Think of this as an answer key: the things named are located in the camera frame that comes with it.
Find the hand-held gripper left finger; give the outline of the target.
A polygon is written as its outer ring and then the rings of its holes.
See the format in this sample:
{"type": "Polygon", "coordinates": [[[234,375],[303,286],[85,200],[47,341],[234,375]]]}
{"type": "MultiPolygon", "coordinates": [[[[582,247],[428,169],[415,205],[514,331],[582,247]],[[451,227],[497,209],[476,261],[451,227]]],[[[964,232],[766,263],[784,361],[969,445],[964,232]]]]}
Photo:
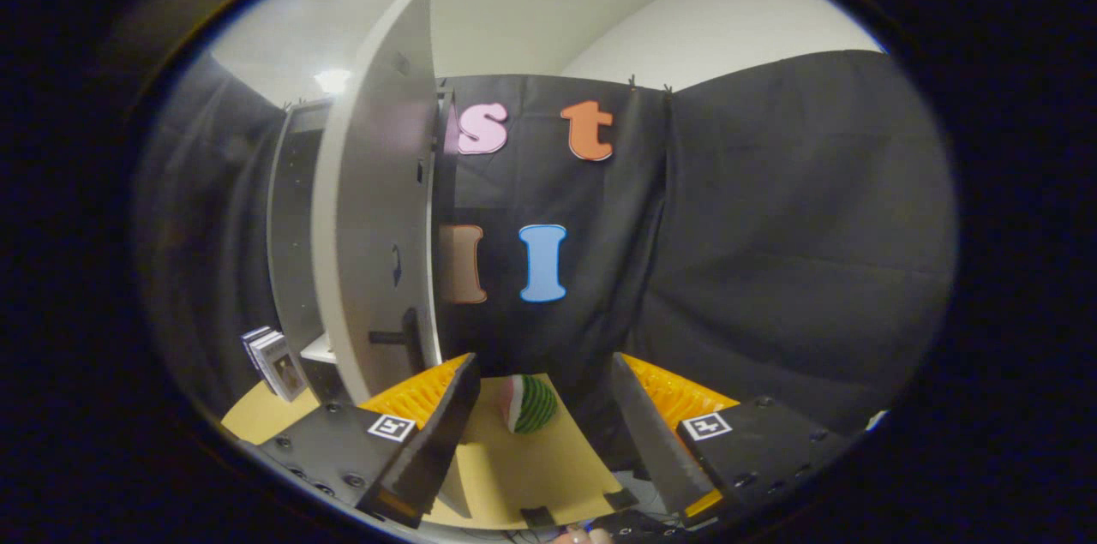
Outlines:
{"type": "Polygon", "coordinates": [[[360,406],[321,404],[260,449],[342,505],[416,529],[434,508],[479,392],[480,363],[466,353],[360,406]]]}

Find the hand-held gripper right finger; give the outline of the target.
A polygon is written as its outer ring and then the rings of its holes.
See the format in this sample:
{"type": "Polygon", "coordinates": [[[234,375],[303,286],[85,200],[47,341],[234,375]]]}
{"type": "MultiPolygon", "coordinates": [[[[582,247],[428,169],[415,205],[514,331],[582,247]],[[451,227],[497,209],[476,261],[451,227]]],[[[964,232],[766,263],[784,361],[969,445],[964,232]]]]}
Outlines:
{"type": "Polygon", "coordinates": [[[853,445],[772,397],[732,399],[620,352],[611,387],[663,505],[686,523],[776,505],[853,445]]]}

